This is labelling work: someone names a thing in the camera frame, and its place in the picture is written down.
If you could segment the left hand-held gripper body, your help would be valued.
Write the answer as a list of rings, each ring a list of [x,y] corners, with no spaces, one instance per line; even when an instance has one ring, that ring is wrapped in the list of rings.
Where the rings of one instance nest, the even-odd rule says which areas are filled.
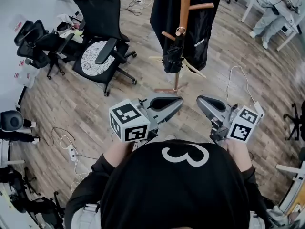
[[[158,136],[158,125],[151,107],[155,98],[125,99],[109,108],[110,126],[123,143],[151,141]]]

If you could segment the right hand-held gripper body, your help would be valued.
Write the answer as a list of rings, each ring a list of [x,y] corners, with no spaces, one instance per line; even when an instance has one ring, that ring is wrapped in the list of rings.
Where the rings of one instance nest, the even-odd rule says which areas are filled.
[[[210,138],[217,143],[221,140],[232,139],[247,143],[255,126],[260,120],[260,115],[247,106],[236,104],[229,108],[224,120],[219,124],[214,123]]]

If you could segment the black umbrella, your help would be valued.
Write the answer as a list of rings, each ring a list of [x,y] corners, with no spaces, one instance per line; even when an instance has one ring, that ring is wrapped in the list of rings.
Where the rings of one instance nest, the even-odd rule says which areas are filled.
[[[163,53],[164,70],[167,73],[178,73],[182,68],[184,35],[173,37],[169,33],[162,31],[162,35],[173,41],[166,52]]]

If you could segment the wooden coat rack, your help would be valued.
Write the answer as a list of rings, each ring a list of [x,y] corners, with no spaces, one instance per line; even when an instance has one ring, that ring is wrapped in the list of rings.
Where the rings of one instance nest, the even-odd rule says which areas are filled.
[[[180,21],[179,21],[179,27],[176,29],[175,37],[173,37],[171,34],[162,31],[162,35],[167,37],[168,39],[174,41],[174,60],[169,60],[173,64],[176,62],[181,62],[181,67],[183,65],[183,48],[184,48],[184,41],[185,41],[185,35],[187,31],[187,24],[188,24],[188,16],[190,10],[200,10],[200,9],[209,9],[214,8],[213,3],[202,3],[202,4],[196,4],[196,5],[190,5],[191,0],[181,0],[181,6],[180,6]],[[188,82],[184,82],[181,85],[179,85],[179,77],[180,77],[180,70],[175,73],[174,76],[174,82],[172,89],[162,89],[162,88],[156,88],[154,91],[157,93],[169,93],[169,94],[177,94],[178,90],[181,88],[184,88],[188,85]]]

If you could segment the person's left forearm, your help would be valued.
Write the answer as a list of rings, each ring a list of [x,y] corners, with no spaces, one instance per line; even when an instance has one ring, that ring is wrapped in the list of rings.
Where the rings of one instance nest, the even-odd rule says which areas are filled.
[[[103,153],[105,160],[113,167],[117,167],[133,150],[134,142],[122,143],[114,141],[110,148]]]

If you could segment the pale wooden clothes hanger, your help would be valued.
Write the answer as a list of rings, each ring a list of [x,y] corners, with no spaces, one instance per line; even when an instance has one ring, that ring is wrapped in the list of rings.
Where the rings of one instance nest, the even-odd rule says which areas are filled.
[[[148,59],[163,63],[163,58],[159,57],[159,56],[150,56],[150,57],[148,57]],[[201,73],[199,70],[197,70],[196,68],[191,66],[186,59],[182,60],[182,70],[185,72],[188,72],[188,73],[194,73],[194,74],[206,79],[206,76],[203,73]]]

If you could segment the white desk edge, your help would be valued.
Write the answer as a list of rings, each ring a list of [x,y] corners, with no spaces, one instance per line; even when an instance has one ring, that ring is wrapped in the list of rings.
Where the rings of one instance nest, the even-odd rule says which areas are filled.
[[[294,174],[292,184],[280,202],[279,208],[286,215],[293,212],[302,212],[305,209],[305,161],[301,162],[299,168],[280,164],[277,164],[276,168]]]

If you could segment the patterned white seat cushion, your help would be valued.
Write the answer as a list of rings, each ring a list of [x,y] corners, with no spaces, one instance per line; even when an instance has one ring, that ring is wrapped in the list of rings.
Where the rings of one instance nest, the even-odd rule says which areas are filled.
[[[81,68],[86,75],[97,76],[106,71],[114,62],[114,57],[109,56],[104,64],[96,64],[95,60],[104,48],[106,41],[98,41],[91,44],[83,53],[81,58]]]

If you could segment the black hanging garment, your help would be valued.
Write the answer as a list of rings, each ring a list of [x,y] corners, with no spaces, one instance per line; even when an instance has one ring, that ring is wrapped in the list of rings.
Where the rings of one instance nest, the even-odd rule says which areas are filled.
[[[213,21],[220,0],[191,0],[191,5],[213,3],[214,8],[192,10],[189,12],[185,35],[183,58],[197,70],[206,66],[207,51]],[[165,31],[174,35],[179,26],[181,0],[154,0],[150,24],[155,32],[163,53],[173,41],[162,35]]]

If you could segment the white table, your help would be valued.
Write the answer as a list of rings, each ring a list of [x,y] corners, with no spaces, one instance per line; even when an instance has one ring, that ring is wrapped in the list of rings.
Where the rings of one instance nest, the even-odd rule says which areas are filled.
[[[287,14],[288,18],[286,18],[285,27],[287,28],[287,32],[285,32],[285,35],[287,36],[286,40],[279,45],[276,50],[279,52],[283,47],[285,47],[297,34],[300,34],[299,30],[299,23],[305,18],[305,0],[302,1],[302,6],[300,9],[300,14],[298,15],[296,12],[290,11],[285,5],[283,7],[283,10],[285,10],[285,13]],[[267,4],[265,0],[248,0],[246,6],[247,9],[244,12],[243,17],[241,18],[241,22],[244,23],[246,20],[251,8],[254,4],[259,4],[259,2]]]

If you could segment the tall-backed black office chair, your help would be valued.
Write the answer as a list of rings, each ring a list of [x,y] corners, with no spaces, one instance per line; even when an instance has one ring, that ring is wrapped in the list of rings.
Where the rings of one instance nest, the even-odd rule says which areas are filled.
[[[109,96],[108,85],[116,72],[120,72],[136,85],[136,79],[120,68],[127,63],[129,57],[135,58],[136,51],[129,52],[129,38],[120,30],[121,0],[74,0],[79,7],[84,22],[81,53],[72,69],[80,76],[95,83],[103,84],[104,96]],[[94,42],[106,41],[104,48],[95,60],[96,64],[104,64],[111,55],[114,62],[102,74],[86,75],[81,68],[81,58],[85,50]]]

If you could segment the clear plastic bags red labels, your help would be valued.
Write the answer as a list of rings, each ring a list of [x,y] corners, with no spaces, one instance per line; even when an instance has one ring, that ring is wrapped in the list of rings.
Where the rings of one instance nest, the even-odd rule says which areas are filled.
[[[19,67],[20,71],[14,74],[17,83],[24,87],[32,88],[40,70],[32,66],[31,60],[28,58],[20,61]]]

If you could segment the white bag and clutter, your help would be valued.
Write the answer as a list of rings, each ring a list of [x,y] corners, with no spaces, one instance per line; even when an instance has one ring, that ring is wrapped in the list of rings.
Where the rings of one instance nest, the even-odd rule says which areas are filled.
[[[82,21],[69,16],[68,14],[59,14],[55,20],[55,33],[61,38],[67,38],[70,34],[73,34],[73,41],[77,43],[83,42],[83,28]]]

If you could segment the clear plastic bag red label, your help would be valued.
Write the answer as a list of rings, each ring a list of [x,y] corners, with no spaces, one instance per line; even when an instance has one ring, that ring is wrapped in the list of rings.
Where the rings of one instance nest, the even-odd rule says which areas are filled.
[[[17,33],[17,32],[19,32],[21,29],[22,29],[22,27],[26,24],[26,23],[28,23],[29,21],[18,21],[18,22],[16,22],[14,25],[13,25],[13,31],[15,32],[15,33]]]

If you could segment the white table frame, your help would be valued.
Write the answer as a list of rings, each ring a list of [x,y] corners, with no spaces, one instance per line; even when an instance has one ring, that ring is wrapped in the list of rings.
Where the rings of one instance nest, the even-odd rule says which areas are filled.
[[[0,139],[0,168],[5,168],[8,165],[24,164],[24,160],[12,160],[9,158],[9,141]]]

